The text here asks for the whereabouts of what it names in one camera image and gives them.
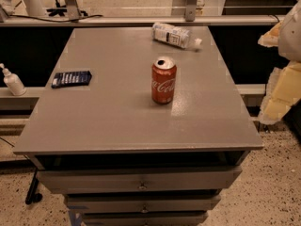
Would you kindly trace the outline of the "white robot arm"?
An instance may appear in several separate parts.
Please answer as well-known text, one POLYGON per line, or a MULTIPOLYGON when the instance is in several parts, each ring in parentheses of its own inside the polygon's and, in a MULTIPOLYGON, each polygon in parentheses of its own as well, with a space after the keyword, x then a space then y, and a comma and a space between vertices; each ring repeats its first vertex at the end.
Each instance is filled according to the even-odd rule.
POLYGON ((270 125, 280 121, 301 99, 301 1, 261 35, 258 44, 276 47, 278 54, 289 60, 283 69, 273 69, 261 102, 258 120, 270 125))

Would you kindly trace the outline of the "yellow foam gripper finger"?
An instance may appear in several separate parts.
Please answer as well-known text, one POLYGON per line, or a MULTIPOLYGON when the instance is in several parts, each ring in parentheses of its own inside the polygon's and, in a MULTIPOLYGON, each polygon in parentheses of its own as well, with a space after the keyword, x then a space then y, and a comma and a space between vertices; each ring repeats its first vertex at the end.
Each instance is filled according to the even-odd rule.
POLYGON ((290 61, 283 68, 274 68, 266 86, 258 120, 265 125, 280 121, 301 99, 301 63, 290 61))
POLYGON ((258 44, 264 47, 278 47, 278 37, 281 25, 282 22, 279 22, 265 34, 261 35, 258 44))

